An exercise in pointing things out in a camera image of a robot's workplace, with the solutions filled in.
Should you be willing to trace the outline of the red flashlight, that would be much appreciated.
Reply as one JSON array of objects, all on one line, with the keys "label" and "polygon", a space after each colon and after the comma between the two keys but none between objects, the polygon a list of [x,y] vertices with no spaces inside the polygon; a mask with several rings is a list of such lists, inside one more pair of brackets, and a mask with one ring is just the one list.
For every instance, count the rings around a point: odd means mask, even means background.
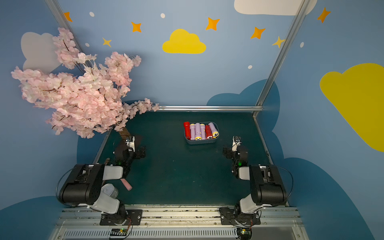
[{"label": "red flashlight", "polygon": [[211,128],[209,125],[205,126],[205,133],[206,133],[206,139],[207,140],[213,139],[213,134],[212,134],[212,131],[211,131]]},{"label": "red flashlight", "polygon": [[184,122],[185,137],[187,140],[191,139],[190,122]]}]

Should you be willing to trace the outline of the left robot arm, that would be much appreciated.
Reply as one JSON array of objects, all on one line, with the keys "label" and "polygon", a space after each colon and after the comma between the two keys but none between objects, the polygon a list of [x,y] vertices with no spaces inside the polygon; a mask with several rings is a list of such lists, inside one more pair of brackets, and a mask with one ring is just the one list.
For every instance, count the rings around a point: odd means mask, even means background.
[{"label": "left robot arm", "polygon": [[117,199],[118,190],[106,181],[119,180],[128,190],[132,185],[127,176],[134,160],[146,156],[146,147],[138,147],[135,139],[121,142],[115,151],[116,163],[75,165],[64,175],[63,184],[57,184],[56,198],[63,205],[87,207],[101,212],[101,226],[138,226],[142,220],[142,210],[127,210],[125,204]]}]

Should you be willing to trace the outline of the purple flashlight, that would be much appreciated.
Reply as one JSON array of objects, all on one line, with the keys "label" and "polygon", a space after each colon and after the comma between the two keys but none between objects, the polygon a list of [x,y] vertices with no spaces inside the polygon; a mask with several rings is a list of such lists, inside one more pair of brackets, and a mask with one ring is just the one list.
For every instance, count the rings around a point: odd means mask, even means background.
[{"label": "purple flashlight", "polygon": [[211,129],[213,139],[216,139],[219,136],[219,131],[217,130],[215,124],[211,122],[209,123],[209,127]]},{"label": "purple flashlight", "polygon": [[206,126],[205,126],[205,124],[200,124],[200,127],[201,127],[202,140],[206,140],[207,139],[207,137],[206,137]]},{"label": "purple flashlight", "polygon": [[195,124],[195,140],[196,141],[202,140],[201,124],[200,123]]},{"label": "purple flashlight", "polygon": [[194,141],[196,137],[195,124],[190,124],[190,132],[191,132],[191,141]]}]

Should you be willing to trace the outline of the clear blue storage box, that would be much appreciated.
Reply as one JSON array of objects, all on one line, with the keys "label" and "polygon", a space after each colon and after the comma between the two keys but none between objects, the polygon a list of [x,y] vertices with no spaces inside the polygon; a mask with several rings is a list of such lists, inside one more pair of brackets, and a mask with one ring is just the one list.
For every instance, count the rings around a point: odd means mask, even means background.
[{"label": "clear blue storage box", "polygon": [[[206,125],[208,125],[209,123],[211,123],[211,122],[201,122],[200,124],[205,124],[205,126],[206,126]],[[191,140],[187,140],[187,139],[186,139],[186,137],[185,137],[185,129],[184,129],[184,138],[185,138],[185,140],[187,141],[187,143],[190,144],[190,145],[212,144],[212,143],[215,143],[215,142],[219,139],[219,136],[218,136],[216,139],[211,139],[211,140],[207,140],[207,139],[206,139],[206,140],[199,140],[199,141],[196,141],[196,140],[191,141]]]}]

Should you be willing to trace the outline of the purple flashlight bottom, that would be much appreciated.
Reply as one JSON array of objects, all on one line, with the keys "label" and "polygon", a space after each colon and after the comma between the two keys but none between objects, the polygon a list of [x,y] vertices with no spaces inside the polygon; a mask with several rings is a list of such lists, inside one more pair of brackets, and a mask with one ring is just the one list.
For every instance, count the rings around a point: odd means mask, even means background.
[{"label": "purple flashlight bottom", "polygon": [[217,130],[215,124],[211,122],[209,123],[209,127],[211,129],[213,139],[216,139],[219,136],[219,131]]}]

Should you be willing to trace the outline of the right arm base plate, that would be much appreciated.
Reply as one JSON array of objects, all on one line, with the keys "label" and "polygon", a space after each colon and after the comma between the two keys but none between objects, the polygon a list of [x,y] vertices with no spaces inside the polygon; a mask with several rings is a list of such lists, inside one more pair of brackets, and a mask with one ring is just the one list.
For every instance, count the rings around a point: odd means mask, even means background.
[{"label": "right arm base plate", "polygon": [[219,213],[222,225],[233,225],[250,228],[252,226],[261,224],[259,214],[244,214],[240,211],[239,208],[219,208]]}]

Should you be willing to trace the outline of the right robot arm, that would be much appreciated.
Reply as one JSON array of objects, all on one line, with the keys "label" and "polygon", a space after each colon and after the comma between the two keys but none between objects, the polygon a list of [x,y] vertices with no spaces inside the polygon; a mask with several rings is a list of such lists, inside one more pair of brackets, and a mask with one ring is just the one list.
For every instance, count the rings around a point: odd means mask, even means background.
[{"label": "right robot arm", "polygon": [[220,208],[222,225],[250,228],[261,224],[261,211],[267,207],[284,205],[289,195],[278,167],[248,164],[248,150],[242,146],[223,148],[223,155],[231,159],[232,173],[237,179],[250,183],[250,193],[234,208]]}]

